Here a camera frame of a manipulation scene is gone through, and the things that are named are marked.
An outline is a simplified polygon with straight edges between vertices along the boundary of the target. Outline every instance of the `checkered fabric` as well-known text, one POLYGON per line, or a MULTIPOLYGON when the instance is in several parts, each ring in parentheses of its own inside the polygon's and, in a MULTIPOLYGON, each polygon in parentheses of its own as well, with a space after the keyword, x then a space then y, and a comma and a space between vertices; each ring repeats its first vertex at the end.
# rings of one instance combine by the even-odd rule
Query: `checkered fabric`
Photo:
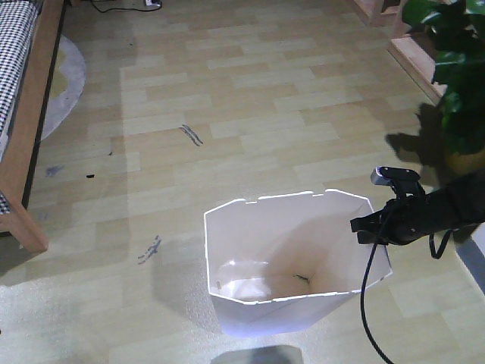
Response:
POLYGON ((7 199, 0 193, 0 215, 10 214, 10 206, 7 199))
POLYGON ((17 95, 37 10, 28 1, 0 1, 0 133, 17 95))

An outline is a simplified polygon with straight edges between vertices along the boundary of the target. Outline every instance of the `black cable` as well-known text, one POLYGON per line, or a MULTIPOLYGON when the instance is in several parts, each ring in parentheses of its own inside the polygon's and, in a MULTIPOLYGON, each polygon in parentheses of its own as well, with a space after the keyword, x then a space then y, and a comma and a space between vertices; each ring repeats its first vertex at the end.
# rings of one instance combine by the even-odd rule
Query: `black cable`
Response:
POLYGON ((376 340, 372 336, 371 329, 368 326, 367 323, 367 318, 365 317, 365 306, 364 306, 364 295, 365 295, 365 286, 367 285, 367 279, 369 277, 369 271, 371 270, 371 265, 372 261, 374 260, 374 254, 376 253, 376 249, 379 243, 374 243, 372 246, 372 251, 371 251, 371 256, 369 257, 369 261, 367 263, 367 268, 365 269, 365 274, 364 274, 364 279, 362 281, 362 287, 361 287, 361 318, 362 318, 362 324, 364 325, 364 330, 365 333, 367 334, 367 337, 369 341, 371 342, 372 346, 374 349, 377 351, 377 353, 380 355, 380 357, 383 359, 384 362, 387 364, 394 364, 391 359, 387 357, 387 355, 381 350, 379 345, 377 345, 376 340))
POLYGON ((162 3, 160 2, 160 6, 158 6, 156 9, 137 9, 137 8, 109 8, 109 9, 106 9, 106 10, 101 10, 100 8, 98 8, 95 4, 94 4, 94 1, 93 0, 89 0, 91 2, 91 5, 94 7, 94 9, 96 9, 97 11, 99 11, 100 13, 107 13, 109 11, 113 11, 113 10, 118 10, 118 11, 140 11, 142 13, 151 13, 152 11, 158 11, 161 9, 162 7, 162 3))
POLYGON ((369 272, 371 271, 372 261, 374 260, 374 255, 376 253, 377 246, 379 245, 380 237, 382 236, 384 227, 386 226, 386 223, 389 220, 390 216, 393 214, 393 212, 394 212, 394 209, 389 211, 389 214, 384 219, 384 222, 380 226, 379 232, 376 235, 375 242, 374 242, 374 245, 372 246, 371 255, 369 256, 369 261, 367 263, 367 268, 365 269, 364 279, 362 280, 362 286, 361 286, 361 319, 362 319, 362 325, 364 326, 365 333, 367 334, 367 337, 368 337, 369 341, 371 342, 372 346, 377 351, 377 353, 382 358, 382 360, 384 362, 386 362, 387 364, 394 364, 394 362, 391 359, 389 359, 387 357, 387 355, 381 350, 379 345, 377 345, 377 342, 374 339, 374 336, 372 336, 371 329, 369 328, 369 325, 367 323, 367 318, 365 316, 364 297, 365 297, 365 286, 367 286, 367 281, 368 281, 368 278, 369 278, 369 272))
POLYGON ((435 259, 440 259, 443 253, 445 252, 446 248, 446 243, 448 243, 449 237, 452 235, 453 230, 449 229, 445 235, 443 236, 441 240, 440 247, 438 248, 438 251, 436 247, 434 246, 434 234, 430 234, 430 251, 431 251, 431 256, 435 259))

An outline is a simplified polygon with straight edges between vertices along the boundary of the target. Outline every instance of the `wooden furniture leg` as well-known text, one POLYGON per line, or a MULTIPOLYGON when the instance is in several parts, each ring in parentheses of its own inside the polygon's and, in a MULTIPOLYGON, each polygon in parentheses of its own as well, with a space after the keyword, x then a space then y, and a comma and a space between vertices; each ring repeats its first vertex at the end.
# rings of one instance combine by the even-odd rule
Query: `wooden furniture leg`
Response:
POLYGON ((0 215, 0 226, 6 227, 12 236, 29 252, 47 250, 49 241, 39 225, 18 201, 8 201, 10 213, 0 215))
POLYGON ((361 20, 369 26, 390 25, 398 11, 392 0, 348 0, 361 20))

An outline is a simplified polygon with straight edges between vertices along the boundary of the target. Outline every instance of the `wooden floor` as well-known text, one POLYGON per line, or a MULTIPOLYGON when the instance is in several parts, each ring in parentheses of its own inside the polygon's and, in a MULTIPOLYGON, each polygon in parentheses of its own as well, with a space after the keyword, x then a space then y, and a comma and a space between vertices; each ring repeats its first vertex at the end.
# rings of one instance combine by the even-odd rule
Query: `wooden floor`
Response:
MULTIPOLYGON (((30 213, 49 250, 29 256, 2 238, 0 362, 380 362, 357 298, 305 331, 222 334, 206 292, 203 213, 326 188, 380 209, 393 194, 369 181, 377 165, 415 169, 436 187, 432 166, 386 142, 418 136, 418 107, 430 102, 387 53, 388 34, 340 0, 69 8, 64 35, 85 56, 87 84, 40 149, 30 213), (158 253, 138 264, 157 235, 158 253)), ((389 252, 394 274, 366 295, 386 354, 484 363, 485 299, 454 249, 440 261, 424 240, 389 252)))

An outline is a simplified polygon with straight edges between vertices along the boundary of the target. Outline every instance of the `plant pot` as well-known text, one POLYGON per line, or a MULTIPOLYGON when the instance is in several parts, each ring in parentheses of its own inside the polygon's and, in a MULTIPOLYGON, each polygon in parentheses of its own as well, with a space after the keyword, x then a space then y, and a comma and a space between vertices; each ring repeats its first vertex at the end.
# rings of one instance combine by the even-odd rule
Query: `plant pot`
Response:
POLYGON ((485 149, 475 154, 451 153, 447 148, 444 152, 445 163, 458 176, 485 167, 485 149))

